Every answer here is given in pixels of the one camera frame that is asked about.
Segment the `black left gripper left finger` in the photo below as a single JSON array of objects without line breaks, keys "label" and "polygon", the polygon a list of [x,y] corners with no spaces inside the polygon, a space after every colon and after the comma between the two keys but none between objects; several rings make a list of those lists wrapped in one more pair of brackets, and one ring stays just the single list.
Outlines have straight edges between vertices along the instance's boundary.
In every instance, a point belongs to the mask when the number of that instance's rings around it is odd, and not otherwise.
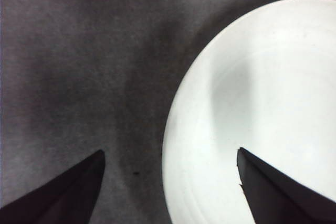
[{"label": "black left gripper left finger", "polygon": [[98,150],[54,179],[1,208],[1,223],[89,223],[106,157]]}]

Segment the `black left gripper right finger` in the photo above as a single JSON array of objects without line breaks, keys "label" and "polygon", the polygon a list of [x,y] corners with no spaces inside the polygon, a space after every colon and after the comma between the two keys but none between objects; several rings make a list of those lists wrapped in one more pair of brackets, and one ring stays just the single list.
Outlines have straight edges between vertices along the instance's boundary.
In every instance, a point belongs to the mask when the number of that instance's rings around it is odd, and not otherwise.
[{"label": "black left gripper right finger", "polygon": [[335,201],[298,183],[245,148],[237,169],[255,223],[335,223]]}]

